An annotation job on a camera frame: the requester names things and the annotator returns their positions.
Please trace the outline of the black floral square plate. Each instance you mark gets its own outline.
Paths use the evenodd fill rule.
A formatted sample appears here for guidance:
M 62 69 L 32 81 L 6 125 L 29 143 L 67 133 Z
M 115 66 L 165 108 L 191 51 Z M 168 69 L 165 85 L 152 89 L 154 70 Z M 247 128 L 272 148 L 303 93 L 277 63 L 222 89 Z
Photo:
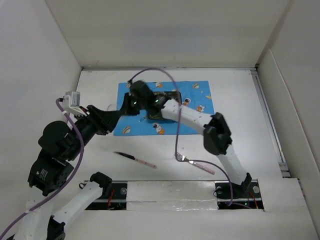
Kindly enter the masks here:
M 169 99 L 175 99 L 177 102 L 182 100 L 181 93 L 179 91 L 154 91 L 153 92 L 156 96 L 166 96 Z M 157 113 L 156 115 L 151 115 L 149 112 L 147 112 L 147 118 L 149 120 L 165 120 L 165 118 L 162 117 L 161 113 Z

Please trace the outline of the pink handled knife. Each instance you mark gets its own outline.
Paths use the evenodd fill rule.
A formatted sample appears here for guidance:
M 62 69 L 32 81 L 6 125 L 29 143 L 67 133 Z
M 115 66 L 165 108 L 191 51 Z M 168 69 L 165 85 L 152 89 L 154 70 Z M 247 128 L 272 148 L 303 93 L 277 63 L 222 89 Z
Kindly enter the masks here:
M 133 161 L 135 161 L 135 162 L 137 162 L 137 163 L 140 163 L 140 164 L 143 164 L 143 165 L 145 165 L 145 166 L 151 167 L 151 168 L 153 168 L 153 169 L 156 169 L 156 168 L 157 168 L 156 165 L 154 165 L 154 164 L 152 164 L 152 163 L 149 163 L 149 162 L 146 162 L 146 161 L 143 161 L 143 160 L 141 160 L 141 159 L 138 159 L 138 158 L 134 157 L 133 155 L 130 155 L 130 154 L 127 154 L 127 153 L 123 153 L 123 152 L 119 152 L 119 151 L 114 151 L 114 153 L 117 154 L 117 155 L 120 155 L 120 156 L 122 156 L 122 157 L 131 159 L 131 160 L 133 160 Z

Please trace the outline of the blue space print cloth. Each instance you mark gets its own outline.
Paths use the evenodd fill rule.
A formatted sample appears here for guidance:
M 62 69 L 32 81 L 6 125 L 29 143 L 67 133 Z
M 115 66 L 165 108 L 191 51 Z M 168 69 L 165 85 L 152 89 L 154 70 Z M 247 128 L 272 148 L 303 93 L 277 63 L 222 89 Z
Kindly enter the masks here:
M 163 113 L 168 119 L 149 120 L 147 111 L 139 115 L 123 116 L 118 121 L 113 134 L 118 137 L 151 135 L 194 135 L 202 134 L 204 125 L 215 114 L 212 94 L 208 81 L 148 82 L 152 92 L 180 92 L 181 100 L 171 100 L 165 104 Z

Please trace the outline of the pink handled fork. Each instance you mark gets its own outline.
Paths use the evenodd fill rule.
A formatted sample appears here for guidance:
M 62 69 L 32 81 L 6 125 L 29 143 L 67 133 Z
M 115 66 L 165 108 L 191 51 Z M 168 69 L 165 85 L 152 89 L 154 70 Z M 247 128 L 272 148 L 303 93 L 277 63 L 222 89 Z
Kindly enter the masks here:
M 202 171 L 205 171 L 206 173 L 209 173 L 211 175 L 215 174 L 214 170 L 212 170 L 212 169 L 210 169 L 210 168 L 208 168 L 208 167 L 206 167 L 206 166 L 204 166 L 204 165 L 202 165 L 200 163 L 197 163 L 197 162 L 195 162 L 193 160 L 189 160 L 187 157 L 185 157 L 184 155 L 182 155 L 182 154 L 180 154 L 178 152 L 174 153 L 174 157 L 178 162 L 188 163 L 188 164 L 190 164 L 190 165 L 192 165 L 192 166 L 194 166 L 194 167 L 196 167 L 196 168 L 198 168 L 198 169 L 200 169 Z

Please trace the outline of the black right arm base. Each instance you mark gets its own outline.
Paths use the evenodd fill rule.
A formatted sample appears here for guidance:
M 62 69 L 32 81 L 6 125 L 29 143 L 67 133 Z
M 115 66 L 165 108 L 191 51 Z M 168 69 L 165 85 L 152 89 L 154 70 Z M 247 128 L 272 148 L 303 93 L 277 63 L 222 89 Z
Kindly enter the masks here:
M 218 210 L 263 210 L 264 204 L 262 200 L 260 186 L 257 180 L 252 181 L 246 191 L 236 188 L 234 185 L 233 200 L 231 205 L 231 189 L 228 181 L 215 182 L 215 190 L 213 195 L 217 198 Z

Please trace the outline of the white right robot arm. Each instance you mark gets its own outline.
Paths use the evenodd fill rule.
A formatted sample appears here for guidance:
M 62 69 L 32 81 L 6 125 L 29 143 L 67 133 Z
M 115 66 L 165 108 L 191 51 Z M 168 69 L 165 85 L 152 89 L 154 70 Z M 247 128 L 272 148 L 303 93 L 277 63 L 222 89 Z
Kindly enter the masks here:
M 167 94 L 154 93 L 147 84 L 138 80 L 128 81 L 129 92 L 124 95 L 120 111 L 123 115 L 135 116 L 141 110 L 148 115 L 184 124 L 203 136 L 207 152 L 217 156 L 231 182 L 231 191 L 237 197 L 249 192 L 252 177 L 242 166 L 232 145 L 231 131 L 224 116 L 217 112 L 208 114 L 196 111 Z

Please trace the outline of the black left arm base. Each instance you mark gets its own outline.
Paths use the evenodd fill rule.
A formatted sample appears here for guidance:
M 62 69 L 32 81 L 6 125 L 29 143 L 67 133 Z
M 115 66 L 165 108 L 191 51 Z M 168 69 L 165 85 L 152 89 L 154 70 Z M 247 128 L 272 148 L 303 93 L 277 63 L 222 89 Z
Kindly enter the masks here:
M 126 181 L 115 181 L 112 183 L 108 195 L 102 195 L 94 200 L 86 210 L 119 211 L 127 209 L 128 183 Z

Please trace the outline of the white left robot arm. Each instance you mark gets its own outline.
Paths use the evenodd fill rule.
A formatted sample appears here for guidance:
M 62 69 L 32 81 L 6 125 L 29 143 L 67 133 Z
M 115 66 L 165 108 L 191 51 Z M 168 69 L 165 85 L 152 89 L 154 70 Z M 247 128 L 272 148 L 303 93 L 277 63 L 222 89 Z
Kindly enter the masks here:
M 96 172 L 83 189 L 60 210 L 54 212 L 55 197 L 78 171 L 85 145 L 94 135 L 107 135 L 116 127 L 121 112 L 103 111 L 89 105 L 76 122 L 68 126 L 63 121 L 48 124 L 38 144 L 41 151 L 32 165 L 28 184 L 31 194 L 26 210 L 1 234 L 20 222 L 12 240 L 63 240 L 72 223 L 96 199 L 107 198 L 112 191 L 112 179 Z

